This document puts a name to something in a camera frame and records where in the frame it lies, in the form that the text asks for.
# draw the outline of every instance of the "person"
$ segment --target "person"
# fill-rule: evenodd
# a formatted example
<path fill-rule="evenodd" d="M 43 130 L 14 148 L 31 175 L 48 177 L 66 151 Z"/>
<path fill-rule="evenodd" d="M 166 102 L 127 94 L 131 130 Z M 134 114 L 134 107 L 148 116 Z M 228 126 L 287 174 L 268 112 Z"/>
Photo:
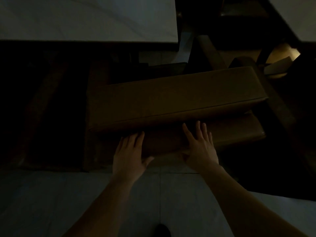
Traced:
<path fill-rule="evenodd" d="M 185 123 L 183 130 L 190 144 L 184 162 L 201 174 L 211 189 L 234 234 L 238 236 L 306 236 L 269 210 L 239 185 L 219 165 L 211 132 L 196 123 L 196 138 Z M 65 233 L 69 236 L 117 236 L 133 184 L 154 159 L 142 160 L 144 132 L 121 138 L 113 160 L 113 175 L 104 191 L 82 217 Z"/>

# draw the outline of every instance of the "tiled floor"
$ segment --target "tiled floor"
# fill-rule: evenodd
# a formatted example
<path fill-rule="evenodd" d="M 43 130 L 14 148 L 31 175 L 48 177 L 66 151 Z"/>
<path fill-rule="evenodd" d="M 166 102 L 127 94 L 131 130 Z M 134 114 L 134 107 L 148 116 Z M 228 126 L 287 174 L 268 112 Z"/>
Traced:
<path fill-rule="evenodd" d="M 158 223 L 172 236 L 233 236 L 199 174 L 147 171 L 134 185 L 119 236 L 152 236 Z M 110 173 L 0 173 L 1 236 L 61 236 L 109 182 Z M 253 193 L 267 207 L 314 236 L 316 203 Z"/>

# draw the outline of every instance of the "person's right hand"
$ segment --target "person's right hand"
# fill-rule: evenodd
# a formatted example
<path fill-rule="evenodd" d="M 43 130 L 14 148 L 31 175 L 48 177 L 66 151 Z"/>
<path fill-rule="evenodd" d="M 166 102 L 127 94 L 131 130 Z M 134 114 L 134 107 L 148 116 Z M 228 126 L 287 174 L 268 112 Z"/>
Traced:
<path fill-rule="evenodd" d="M 186 164 L 199 173 L 206 170 L 211 164 L 218 165 L 218 157 L 213 145 L 212 133 L 207 132 L 206 124 L 202 124 L 201 130 L 200 121 L 196 122 L 197 140 L 188 130 L 185 123 L 182 125 L 182 127 L 190 143 L 190 155 L 182 155 L 182 158 Z"/>

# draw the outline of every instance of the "marble tabletop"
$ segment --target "marble tabletop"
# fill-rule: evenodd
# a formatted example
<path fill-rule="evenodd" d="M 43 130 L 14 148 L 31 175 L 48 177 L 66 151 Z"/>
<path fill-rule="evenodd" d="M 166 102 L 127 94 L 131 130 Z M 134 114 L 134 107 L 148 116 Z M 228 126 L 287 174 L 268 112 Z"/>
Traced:
<path fill-rule="evenodd" d="M 316 42 L 316 0 L 269 0 L 302 42 Z"/>
<path fill-rule="evenodd" d="M 177 43 L 174 0 L 0 0 L 0 39 Z"/>

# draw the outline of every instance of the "black shoe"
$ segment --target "black shoe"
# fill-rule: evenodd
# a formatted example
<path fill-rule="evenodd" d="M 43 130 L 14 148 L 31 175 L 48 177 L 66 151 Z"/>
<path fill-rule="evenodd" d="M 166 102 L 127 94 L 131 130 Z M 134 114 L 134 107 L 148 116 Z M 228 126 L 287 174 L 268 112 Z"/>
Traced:
<path fill-rule="evenodd" d="M 171 237 L 171 233 L 167 226 L 159 224 L 155 229 L 154 237 Z"/>

